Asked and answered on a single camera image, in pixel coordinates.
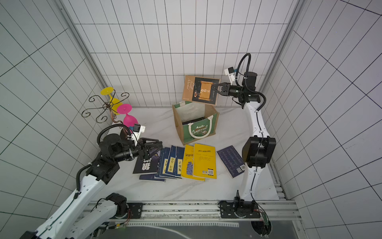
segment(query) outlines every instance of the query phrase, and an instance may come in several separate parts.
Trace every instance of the yellow book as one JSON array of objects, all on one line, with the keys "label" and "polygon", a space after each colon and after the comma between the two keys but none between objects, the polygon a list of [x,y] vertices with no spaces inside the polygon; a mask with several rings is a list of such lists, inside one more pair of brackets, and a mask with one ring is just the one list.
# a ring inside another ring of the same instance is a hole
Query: yellow book
[{"label": "yellow book", "polygon": [[194,147],[190,145],[186,145],[185,155],[183,157],[183,163],[181,167],[181,176],[187,179],[205,181],[205,179],[202,177],[193,176],[193,167],[194,167]]},{"label": "yellow book", "polygon": [[194,175],[216,179],[215,147],[194,145]]}]

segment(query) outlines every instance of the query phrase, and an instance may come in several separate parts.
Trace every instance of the white tiled wall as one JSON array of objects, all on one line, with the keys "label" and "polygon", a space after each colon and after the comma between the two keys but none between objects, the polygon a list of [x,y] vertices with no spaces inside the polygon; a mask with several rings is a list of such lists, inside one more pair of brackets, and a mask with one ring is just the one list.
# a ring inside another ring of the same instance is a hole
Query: white tiled wall
[{"label": "white tiled wall", "polygon": [[380,238],[382,1],[308,0],[264,93],[310,238]]},{"label": "white tiled wall", "polygon": [[133,106],[158,107],[181,101],[184,75],[229,82],[223,69],[247,52],[260,86],[297,0],[63,2],[107,84]]},{"label": "white tiled wall", "polygon": [[0,1],[0,238],[34,231],[75,189],[109,123],[80,115],[100,90],[52,0]]}]

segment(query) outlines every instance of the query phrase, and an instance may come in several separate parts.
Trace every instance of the white handle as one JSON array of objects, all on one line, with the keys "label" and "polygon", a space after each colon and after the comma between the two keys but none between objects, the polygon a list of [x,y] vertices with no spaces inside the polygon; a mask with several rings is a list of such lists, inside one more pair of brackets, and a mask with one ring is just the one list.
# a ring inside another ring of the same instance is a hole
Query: white handle
[{"label": "white handle", "polygon": [[210,120],[210,127],[209,127],[209,129],[208,129],[207,134],[205,134],[205,135],[203,135],[203,136],[195,136],[195,135],[193,135],[193,133],[191,132],[191,125],[192,125],[193,123],[189,123],[189,124],[188,124],[188,131],[189,131],[190,135],[191,135],[192,137],[194,137],[194,138],[205,138],[205,137],[207,137],[207,136],[210,134],[210,132],[211,132],[211,128],[212,128],[212,119],[213,119],[213,118],[214,118],[214,115],[211,115],[210,117],[207,118],[207,119]]}]

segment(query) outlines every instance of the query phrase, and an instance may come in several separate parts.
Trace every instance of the pink wine glass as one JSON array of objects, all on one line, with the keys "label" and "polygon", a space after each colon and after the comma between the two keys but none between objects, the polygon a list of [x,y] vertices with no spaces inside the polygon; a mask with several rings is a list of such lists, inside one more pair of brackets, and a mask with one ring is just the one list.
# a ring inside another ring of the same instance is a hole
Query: pink wine glass
[{"label": "pink wine glass", "polygon": [[133,127],[134,124],[138,123],[138,120],[134,116],[128,114],[128,113],[130,113],[132,108],[133,107],[129,104],[122,104],[117,109],[117,112],[119,114],[126,114],[126,116],[123,120],[123,124],[126,125],[127,127]]}]

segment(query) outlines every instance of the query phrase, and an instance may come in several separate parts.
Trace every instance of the marble surface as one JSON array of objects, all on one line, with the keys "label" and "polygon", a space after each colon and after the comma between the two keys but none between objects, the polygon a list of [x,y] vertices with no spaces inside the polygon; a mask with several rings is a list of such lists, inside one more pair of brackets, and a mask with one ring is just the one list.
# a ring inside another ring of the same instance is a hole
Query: marble surface
[{"label": "marble surface", "polygon": [[[215,146],[216,151],[233,145],[241,150],[250,132],[249,125],[241,108],[217,108],[220,112],[216,134],[196,141],[196,143]],[[163,146],[182,146],[175,129],[171,108],[134,108],[131,113],[141,125],[146,126],[141,137],[154,138]],[[113,128],[109,133],[120,132]],[[165,183],[139,180],[132,174],[135,160],[120,162],[120,169],[113,179],[95,198],[103,198],[113,192],[124,195],[128,201],[158,200],[233,200],[244,174],[232,178],[225,165],[216,154],[217,179],[200,182],[192,179],[166,179]],[[278,200],[277,192],[268,167],[259,178],[259,186],[254,192],[255,200]]]}]

